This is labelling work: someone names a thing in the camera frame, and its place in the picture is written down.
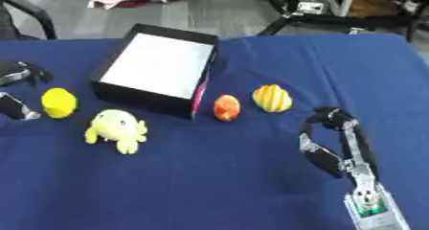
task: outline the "orange ball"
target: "orange ball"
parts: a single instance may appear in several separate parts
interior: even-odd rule
[[[237,98],[230,95],[220,96],[214,102],[214,115],[218,120],[233,121],[240,112],[240,104]]]

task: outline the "black box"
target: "black box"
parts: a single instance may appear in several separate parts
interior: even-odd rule
[[[91,77],[96,95],[192,119],[209,79],[218,38],[135,25]]]

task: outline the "floor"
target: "floor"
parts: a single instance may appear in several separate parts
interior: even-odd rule
[[[161,25],[223,38],[254,35],[277,14],[260,0],[181,0],[133,9],[87,9],[88,0],[31,0],[54,19],[61,38],[121,37],[135,23]],[[15,23],[29,35],[42,33],[35,21],[13,12]],[[281,35],[341,33],[327,28],[288,27]],[[415,47],[429,60],[429,34],[418,32]]]

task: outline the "blue tablecloth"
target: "blue tablecloth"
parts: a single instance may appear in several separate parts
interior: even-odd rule
[[[37,63],[55,81],[2,88],[40,109],[48,88],[79,98],[67,120],[0,118],[1,230],[349,230],[348,180],[308,163],[298,148],[313,106],[339,105],[367,131],[381,180],[413,229],[429,229],[429,68],[395,35],[224,40],[200,112],[191,122],[99,101],[88,76],[116,40],[2,41],[0,60]],[[282,114],[250,98],[263,84],[289,90]],[[237,96],[239,118],[215,120],[213,102]],[[124,156],[86,145],[88,121],[121,108],[147,121],[148,140]],[[320,129],[334,148],[337,135]]]

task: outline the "toy ball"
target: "toy ball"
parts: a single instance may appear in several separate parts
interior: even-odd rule
[[[278,85],[265,85],[253,92],[253,100],[266,112],[283,112],[292,106],[286,90]]]
[[[134,116],[121,110],[105,110],[99,113],[85,131],[88,144],[97,142],[100,135],[104,141],[117,141],[116,148],[122,154],[136,153],[138,142],[145,142],[147,127],[144,121],[137,121]]]
[[[45,112],[54,119],[70,116],[78,105],[76,97],[63,88],[49,89],[43,94],[41,101]]]
[[[218,120],[233,121],[240,112],[240,104],[237,98],[230,95],[220,96],[214,102],[214,115]]]

